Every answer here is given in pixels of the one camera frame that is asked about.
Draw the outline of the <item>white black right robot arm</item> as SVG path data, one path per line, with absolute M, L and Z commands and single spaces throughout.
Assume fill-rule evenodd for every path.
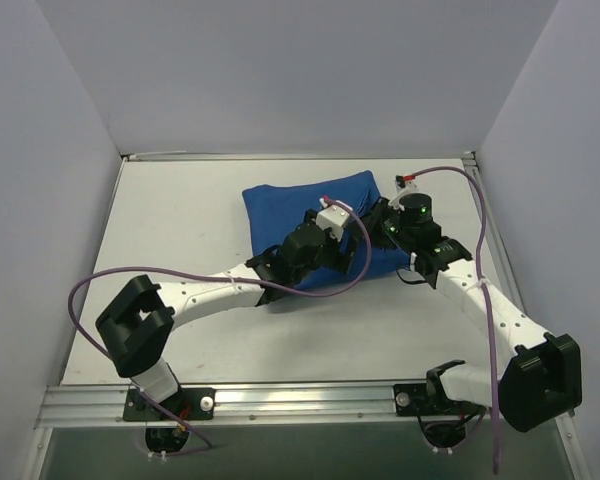
M 480 276 L 476 257 L 434 221 L 430 196 L 408 193 L 398 202 L 380 198 L 365 224 L 373 245 L 409 254 L 411 270 L 487 337 L 488 367 L 451 360 L 427 371 L 423 391 L 430 409 L 444 413 L 460 403 L 486 407 L 527 432 L 581 405 L 577 342 L 534 322 Z

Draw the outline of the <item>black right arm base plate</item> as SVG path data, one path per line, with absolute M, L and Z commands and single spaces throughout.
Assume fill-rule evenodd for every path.
M 464 418 L 480 413 L 481 406 L 466 401 L 436 400 L 425 382 L 397 383 L 392 386 L 395 413 L 398 417 L 455 416 Z

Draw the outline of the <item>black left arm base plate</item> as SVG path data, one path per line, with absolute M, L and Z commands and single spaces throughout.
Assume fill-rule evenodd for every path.
M 216 390 L 211 387 L 181 387 L 160 405 L 183 420 L 211 420 L 214 416 Z M 122 419 L 126 422 L 167 420 L 151 406 L 135 387 L 127 391 Z

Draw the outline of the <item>blue surgical drape cloth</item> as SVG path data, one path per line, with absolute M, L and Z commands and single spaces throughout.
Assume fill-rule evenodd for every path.
M 321 206 L 319 199 L 324 195 L 353 207 L 360 218 L 381 197 L 373 173 L 369 170 L 315 184 L 290 187 L 264 184 L 243 190 L 254 256 L 266 248 L 281 244 L 285 236 L 302 222 L 306 210 L 317 210 Z M 353 281 L 365 263 L 364 247 L 363 240 L 346 275 L 321 268 L 312 272 L 296 288 L 311 290 Z M 365 279 L 395 273 L 397 268 L 407 267 L 409 260 L 409 255 L 400 250 L 374 247 Z

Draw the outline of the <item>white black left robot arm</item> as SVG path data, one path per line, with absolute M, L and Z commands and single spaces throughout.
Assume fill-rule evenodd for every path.
M 223 311 L 276 302 L 321 268 L 346 274 L 366 238 L 339 205 L 309 210 L 281 244 L 205 280 L 132 278 L 99 315 L 96 329 L 118 375 L 147 394 L 146 408 L 157 418 L 170 419 L 182 405 L 180 384 L 163 357 L 174 330 Z

